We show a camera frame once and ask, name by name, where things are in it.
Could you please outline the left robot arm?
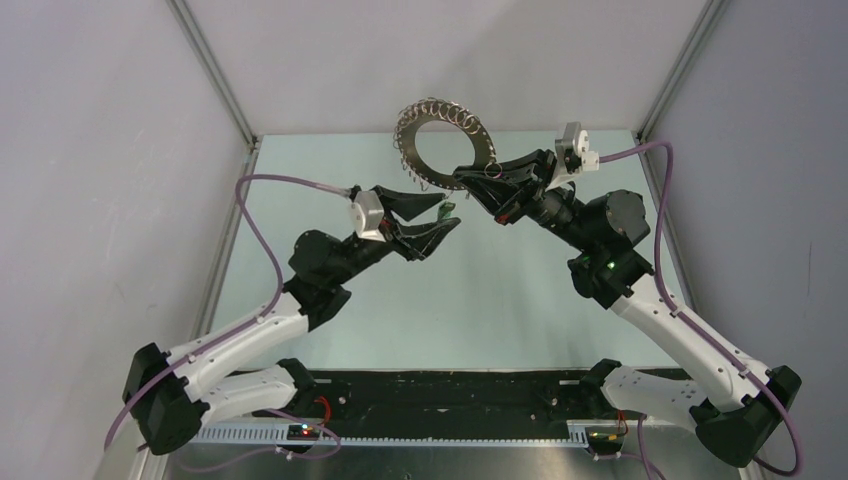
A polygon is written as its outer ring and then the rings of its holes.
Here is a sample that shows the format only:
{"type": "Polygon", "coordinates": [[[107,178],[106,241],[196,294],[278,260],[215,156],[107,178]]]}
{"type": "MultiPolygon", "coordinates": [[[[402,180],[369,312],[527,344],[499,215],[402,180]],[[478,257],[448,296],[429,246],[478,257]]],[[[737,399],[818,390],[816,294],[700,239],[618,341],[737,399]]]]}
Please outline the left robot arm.
{"type": "Polygon", "coordinates": [[[316,403],[314,380],[296,359],[241,374],[263,352],[333,319],[350,299],[345,284],[391,254],[423,261],[455,229],[457,218],[415,225],[444,202],[439,193],[402,193],[375,186],[345,192],[353,232],[338,239],[307,230],[288,261],[293,271],[272,298],[242,320],[162,349],[151,342],[133,355],[123,401],[143,445],[170,454],[213,423],[262,410],[304,416],[316,403]]]}

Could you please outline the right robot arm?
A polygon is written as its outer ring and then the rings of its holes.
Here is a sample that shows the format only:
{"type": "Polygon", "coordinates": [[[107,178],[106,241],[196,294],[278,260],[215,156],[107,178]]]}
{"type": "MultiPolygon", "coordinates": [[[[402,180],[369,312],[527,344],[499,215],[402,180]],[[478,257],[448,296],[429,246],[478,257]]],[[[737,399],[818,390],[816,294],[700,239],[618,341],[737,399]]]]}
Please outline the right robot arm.
{"type": "Polygon", "coordinates": [[[639,194],[617,190],[578,200],[575,177],[603,163],[595,152],[536,151],[494,166],[459,167],[453,176],[497,223],[530,219],[575,248],[568,263],[575,290],[634,325],[686,373],[670,380],[601,360],[582,379],[589,415],[652,416],[693,432],[726,464],[746,467],[788,423],[800,377],[747,355],[669,291],[659,261],[636,249],[645,237],[661,235],[647,224],[639,194]]]}

